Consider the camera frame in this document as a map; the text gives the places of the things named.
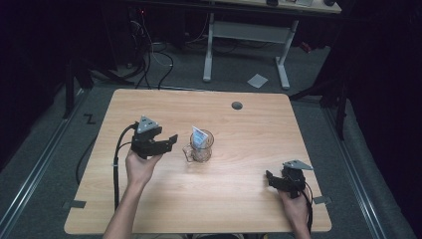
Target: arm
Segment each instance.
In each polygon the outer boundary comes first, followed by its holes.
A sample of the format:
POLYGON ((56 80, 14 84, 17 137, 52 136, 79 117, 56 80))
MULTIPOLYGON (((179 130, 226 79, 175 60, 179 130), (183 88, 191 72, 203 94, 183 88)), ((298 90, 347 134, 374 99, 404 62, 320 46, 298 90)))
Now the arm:
POLYGON ((297 239, 310 239, 311 234, 308 230, 308 208, 307 200, 301 194, 299 197, 292 199, 289 192, 279 190, 279 195, 282 198, 285 213, 289 222, 291 223, 293 232, 297 239))
POLYGON ((162 157, 145 160, 129 150, 126 157, 127 188, 111 218, 103 238, 130 238, 137 204, 146 183, 151 179, 155 164, 162 157))

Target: white and blue packet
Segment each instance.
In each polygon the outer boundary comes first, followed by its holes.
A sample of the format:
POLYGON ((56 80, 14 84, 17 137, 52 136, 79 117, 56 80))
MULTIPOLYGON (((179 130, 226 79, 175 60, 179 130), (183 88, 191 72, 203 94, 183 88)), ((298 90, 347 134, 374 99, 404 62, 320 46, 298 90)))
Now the white and blue packet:
POLYGON ((208 134, 201 129, 193 126, 192 144, 196 148, 205 148, 207 144, 208 134))

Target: person's left hand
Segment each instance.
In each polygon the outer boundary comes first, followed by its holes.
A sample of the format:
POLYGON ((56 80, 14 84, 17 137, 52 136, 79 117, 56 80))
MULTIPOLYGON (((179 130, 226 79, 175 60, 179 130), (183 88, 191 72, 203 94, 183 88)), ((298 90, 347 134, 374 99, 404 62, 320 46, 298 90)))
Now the person's left hand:
POLYGON ((127 186, 145 186, 151 179, 155 164, 161 157, 162 154, 150 159, 142 159, 130 149, 126 157, 127 186))

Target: white sheet of paper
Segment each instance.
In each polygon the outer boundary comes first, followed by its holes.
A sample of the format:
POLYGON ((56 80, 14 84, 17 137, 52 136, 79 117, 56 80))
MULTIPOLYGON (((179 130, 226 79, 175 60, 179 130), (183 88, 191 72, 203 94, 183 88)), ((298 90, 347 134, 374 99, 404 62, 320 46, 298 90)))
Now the white sheet of paper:
POLYGON ((251 80, 248 81, 249 85, 253 86, 254 88, 260 88, 268 79, 260 76, 259 74, 255 75, 251 80))

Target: person's right arm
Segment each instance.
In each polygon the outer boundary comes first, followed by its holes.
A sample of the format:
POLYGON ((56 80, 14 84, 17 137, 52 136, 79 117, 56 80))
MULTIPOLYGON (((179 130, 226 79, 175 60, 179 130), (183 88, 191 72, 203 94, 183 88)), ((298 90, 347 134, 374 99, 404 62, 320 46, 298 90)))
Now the person's right arm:
POLYGON ((300 194, 299 197, 292 199, 289 192, 281 190, 279 190, 279 195, 282 198, 286 216, 291 223, 296 239, 310 239, 311 234, 308 230, 308 208, 305 197, 300 194))

